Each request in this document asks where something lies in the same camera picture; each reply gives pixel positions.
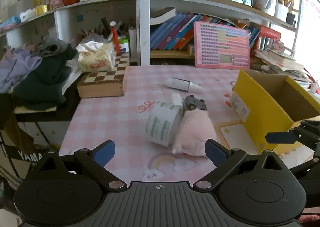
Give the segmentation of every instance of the cardboard box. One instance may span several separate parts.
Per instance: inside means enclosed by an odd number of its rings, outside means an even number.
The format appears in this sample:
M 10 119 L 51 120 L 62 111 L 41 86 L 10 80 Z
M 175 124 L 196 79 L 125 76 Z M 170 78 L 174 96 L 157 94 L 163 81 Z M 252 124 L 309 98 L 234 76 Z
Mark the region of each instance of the cardboard box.
M 124 53 L 116 57 L 113 71 L 84 74 L 77 86 L 80 98 L 124 96 L 129 64 L 129 53 Z
M 241 70 L 233 91 L 231 105 L 260 153 L 271 149 L 279 155 L 301 145 L 268 144 L 267 133 L 320 120 L 320 104 L 288 76 Z

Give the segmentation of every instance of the red pen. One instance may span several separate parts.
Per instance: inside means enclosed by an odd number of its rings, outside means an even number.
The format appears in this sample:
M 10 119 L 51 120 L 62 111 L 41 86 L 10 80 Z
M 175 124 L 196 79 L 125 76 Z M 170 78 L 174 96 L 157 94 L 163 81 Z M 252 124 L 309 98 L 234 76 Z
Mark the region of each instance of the red pen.
M 116 45 L 117 55 L 121 55 L 121 49 L 120 49 L 118 34 L 116 31 L 115 25 L 116 25 L 116 22 L 114 21 L 110 23 L 110 26 L 112 27 L 111 29 L 112 29 L 113 42 L 115 42 L 115 45 Z

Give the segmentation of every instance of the yellow cardboard box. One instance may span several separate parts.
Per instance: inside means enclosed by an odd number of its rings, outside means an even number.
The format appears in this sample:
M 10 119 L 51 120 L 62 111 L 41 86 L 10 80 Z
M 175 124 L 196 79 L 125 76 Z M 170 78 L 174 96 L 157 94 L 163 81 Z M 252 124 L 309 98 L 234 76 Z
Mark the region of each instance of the yellow cardboard box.
M 285 75 L 241 70 L 231 105 L 260 153 L 271 149 L 279 155 L 301 145 L 268 144 L 268 132 L 288 131 L 301 120 L 320 120 L 320 104 Z

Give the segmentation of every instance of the masking tape roll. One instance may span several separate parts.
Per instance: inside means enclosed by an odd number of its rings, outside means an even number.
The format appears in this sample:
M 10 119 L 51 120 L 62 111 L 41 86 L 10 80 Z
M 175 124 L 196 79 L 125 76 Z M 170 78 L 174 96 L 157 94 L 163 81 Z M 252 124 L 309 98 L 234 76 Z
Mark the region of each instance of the masking tape roll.
M 156 103 L 150 112 L 146 125 L 146 135 L 150 142 L 169 147 L 182 119 L 182 106 Z

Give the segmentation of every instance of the checkered pattern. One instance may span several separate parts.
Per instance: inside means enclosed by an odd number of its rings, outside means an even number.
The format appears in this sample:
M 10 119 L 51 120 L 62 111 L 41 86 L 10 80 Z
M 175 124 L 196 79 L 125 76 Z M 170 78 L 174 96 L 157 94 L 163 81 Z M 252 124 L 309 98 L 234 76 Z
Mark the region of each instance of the checkered pattern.
M 131 181 L 195 181 L 215 166 L 207 158 L 172 156 L 171 150 L 148 142 L 145 128 L 149 103 L 169 101 L 172 93 L 184 98 L 194 94 L 204 99 L 212 123 L 238 120 L 228 106 L 232 85 L 239 71 L 198 69 L 188 66 L 133 66 L 127 74 L 122 97 L 82 99 L 64 138 L 60 154 L 73 154 L 80 148 L 93 149 L 107 139 L 116 145 L 116 154 L 106 169 L 130 184 Z M 169 89 L 169 77 L 190 80 L 204 87 L 202 94 Z
M 122 54 L 116 57 L 116 65 L 110 72 L 92 72 L 89 73 L 84 84 L 91 82 L 101 82 L 106 80 L 123 80 L 125 68 L 129 62 L 129 54 Z

